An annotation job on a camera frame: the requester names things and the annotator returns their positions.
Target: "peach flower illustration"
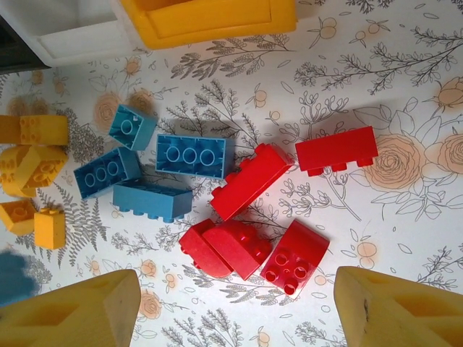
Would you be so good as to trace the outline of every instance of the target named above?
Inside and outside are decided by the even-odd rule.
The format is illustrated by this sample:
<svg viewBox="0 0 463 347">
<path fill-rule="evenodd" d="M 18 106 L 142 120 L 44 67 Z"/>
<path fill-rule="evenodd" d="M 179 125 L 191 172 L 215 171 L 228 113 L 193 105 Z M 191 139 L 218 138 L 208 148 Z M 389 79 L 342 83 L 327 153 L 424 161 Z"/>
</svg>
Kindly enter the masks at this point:
<svg viewBox="0 0 463 347">
<path fill-rule="evenodd" d="M 142 299 L 138 313 L 142 314 L 149 320 L 157 320 L 161 315 L 161 302 L 159 297 L 148 289 L 142 290 Z"/>
<path fill-rule="evenodd" d="M 365 176 L 380 191 L 407 190 L 420 177 L 425 165 L 425 148 L 414 137 L 381 135 L 376 139 L 378 157 L 366 166 Z"/>
<path fill-rule="evenodd" d="M 109 132 L 117 107 L 121 102 L 120 97 L 113 92 L 103 94 L 98 98 L 93 109 L 93 119 L 98 130 L 104 133 Z"/>
<path fill-rule="evenodd" d="M 142 262 L 140 272 L 146 277 L 154 277 L 156 274 L 156 264 L 152 260 Z"/>
</svg>

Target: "yellow foam piece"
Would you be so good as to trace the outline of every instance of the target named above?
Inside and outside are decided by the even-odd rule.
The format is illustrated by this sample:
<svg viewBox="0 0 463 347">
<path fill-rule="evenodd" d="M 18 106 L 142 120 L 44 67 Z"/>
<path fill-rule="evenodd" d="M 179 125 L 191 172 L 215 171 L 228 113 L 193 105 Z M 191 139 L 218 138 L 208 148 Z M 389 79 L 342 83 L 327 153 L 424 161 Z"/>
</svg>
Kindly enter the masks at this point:
<svg viewBox="0 0 463 347">
<path fill-rule="evenodd" d="M 121 0 L 145 45 L 169 48 L 296 29 L 294 0 Z"/>
<path fill-rule="evenodd" d="M 34 231 L 35 208 L 30 200 L 0 203 L 0 219 L 8 231 L 18 236 Z"/>
<path fill-rule="evenodd" d="M 0 115 L 0 143 L 20 143 L 20 118 Z"/>
<path fill-rule="evenodd" d="M 134 270 L 119 270 L 0 308 L 0 346 L 129 347 L 140 308 Z"/>
<path fill-rule="evenodd" d="M 67 162 L 66 153 L 58 147 L 32 146 L 16 170 L 20 189 L 48 187 Z"/>
<path fill-rule="evenodd" d="M 463 346 L 463 295 L 340 267 L 334 301 L 349 347 Z"/>
<path fill-rule="evenodd" d="M 63 211 L 42 208 L 34 215 L 35 245 L 58 249 L 66 244 L 66 218 Z"/>
<path fill-rule="evenodd" d="M 20 118 L 21 144 L 58 146 L 69 144 L 66 116 L 42 115 Z"/>
</svg>

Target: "table surface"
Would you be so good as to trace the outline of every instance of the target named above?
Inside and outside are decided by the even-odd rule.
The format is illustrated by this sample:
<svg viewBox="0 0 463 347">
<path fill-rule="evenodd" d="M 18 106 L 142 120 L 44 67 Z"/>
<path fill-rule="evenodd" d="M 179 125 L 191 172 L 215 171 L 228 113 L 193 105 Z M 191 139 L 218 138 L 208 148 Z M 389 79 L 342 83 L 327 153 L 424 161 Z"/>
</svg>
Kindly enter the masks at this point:
<svg viewBox="0 0 463 347">
<path fill-rule="evenodd" d="M 0 249 L 30 256 L 41 293 L 131 268 L 143 290 L 133 346 L 338 347 L 340 265 L 463 292 L 463 1 L 309 0 L 297 12 L 286 35 L 0 77 L 3 113 L 69 117 L 70 160 L 34 199 L 64 208 L 66 247 L 0 233 Z M 295 155 L 299 141 L 373 125 L 374 166 L 312 178 L 294 167 L 239 217 L 275 242 L 295 218 L 331 240 L 298 300 L 258 275 L 211 278 L 192 266 L 179 237 L 216 219 L 208 201 L 223 182 L 156 173 L 155 137 L 143 172 L 193 190 L 185 219 L 121 213 L 111 194 L 81 201 L 73 170 L 117 147 L 106 134 L 119 103 L 154 113 L 159 132 L 236 138 L 237 162 L 261 142 Z"/>
</svg>

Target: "toy block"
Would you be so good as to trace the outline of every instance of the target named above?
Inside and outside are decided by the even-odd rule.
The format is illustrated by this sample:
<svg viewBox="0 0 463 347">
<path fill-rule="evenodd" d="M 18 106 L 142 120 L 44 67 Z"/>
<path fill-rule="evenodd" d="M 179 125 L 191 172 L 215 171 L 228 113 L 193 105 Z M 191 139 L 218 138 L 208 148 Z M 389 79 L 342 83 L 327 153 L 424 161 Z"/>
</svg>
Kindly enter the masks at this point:
<svg viewBox="0 0 463 347">
<path fill-rule="evenodd" d="M 158 135 L 156 170 L 223 179 L 233 169 L 231 140 Z"/>
<path fill-rule="evenodd" d="M 136 108 L 119 105 L 109 136 L 129 150 L 145 150 L 156 128 L 156 120 Z"/>
<path fill-rule="evenodd" d="M 0 346 L 129 347 L 140 309 L 134 270 L 118 270 L 0 308 Z"/>
<path fill-rule="evenodd" d="M 294 220 L 260 275 L 296 299 L 317 269 L 330 242 Z"/>
<path fill-rule="evenodd" d="M 223 220 L 244 211 L 293 165 L 293 161 L 276 145 L 260 144 L 255 154 L 253 159 L 240 163 L 239 173 L 231 173 L 225 178 L 225 187 L 212 191 L 211 205 Z"/>
<path fill-rule="evenodd" d="M 113 205 L 121 212 L 133 210 L 134 215 L 148 215 L 148 219 L 163 218 L 164 223 L 182 219 L 192 209 L 193 193 L 147 184 L 141 181 L 127 182 L 114 186 Z"/>
<path fill-rule="evenodd" d="M 463 346 L 463 295 L 340 267 L 334 301 L 349 347 Z"/>
<path fill-rule="evenodd" d="M 18 116 L 0 116 L 0 143 L 19 144 L 20 141 L 20 118 Z"/>
<path fill-rule="evenodd" d="M 0 219 L 14 235 L 23 236 L 34 231 L 35 208 L 30 200 L 0 203 Z"/>
<path fill-rule="evenodd" d="M 226 277 L 233 272 L 222 256 L 204 239 L 203 234 L 216 225 L 210 219 L 192 226 L 180 239 L 180 249 L 193 258 L 193 265 L 209 276 Z"/>
<path fill-rule="evenodd" d="M 151 49 L 296 30 L 293 0 L 122 0 Z"/>
<path fill-rule="evenodd" d="M 67 162 L 59 147 L 32 146 L 16 170 L 14 180 L 20 189 L 50 186 Z"/>
<path fill-rule="evenodd" d="M 58 249 L 66 244 L 66 218 L 63 211 L 42 208 L 34 215 L 35 245 Z"/>
<path fill-rule="evenodd" d="M 83 199 L 100 197 L 115 184 L 142 176 L 137 153 L 118 147 L 74 170 Z"/>
<path fill-rule="evenodd" d="M 203 238 L 217 253 L 247 280 L 272 252 L 272 243 L 261 239 L 253 226 L 228 220 L 207 230 Z"/>
<path fill-rule="evenodd" d="M 309 176 L 321 175 L 326 166 L 335 172 L 347 170 L 351 161 L 357 161 L 359 167 L 373 165 L 373 158 L 378 156 L 372 127 L 299 142 L 296 152 L 301 171 Z"/>
<path fill-rule="evenodd" d="M 57 115 L 21 116 L 22 145 L 56 145 L 69 144 L 67 117 Z"/>
</svg>

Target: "lego duplo brick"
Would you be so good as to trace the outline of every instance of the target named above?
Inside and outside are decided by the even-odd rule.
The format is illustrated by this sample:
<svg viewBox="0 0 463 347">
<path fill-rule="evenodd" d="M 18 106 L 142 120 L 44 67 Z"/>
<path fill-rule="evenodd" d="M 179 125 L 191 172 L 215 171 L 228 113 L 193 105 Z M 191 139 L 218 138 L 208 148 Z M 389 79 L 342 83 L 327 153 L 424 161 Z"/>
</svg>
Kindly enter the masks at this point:
<svg viewBox="0 0 463 347">
<path fill-rule="evenodd" d="M 156 120 L 127 105 L 119 105 L 109 136 L 129 150 L 145 150 L 156 128 Z"/>
<path fill-rule="evenodd" d="M 191 212 L 193 193 L 190 190 L 163 187 L 141 181 L 117 184 L 113 192 L 113 205 L 121 212 L 133 210 L 134 215 L 147 214 L 149 219 L 163 218 L 173 223 Z"/>
<path fill-rule="evenodd" d="M 156 170 L 222 179 L 233 169 L 233 156 L 232 140 L 158 135 Z"/>
<path fill-rule="evenodd" d="M 99 197 L 115 184 L 142 176 L 137 153 L 119 147 L 74 170 L 83 199 Z"/>
</svg>

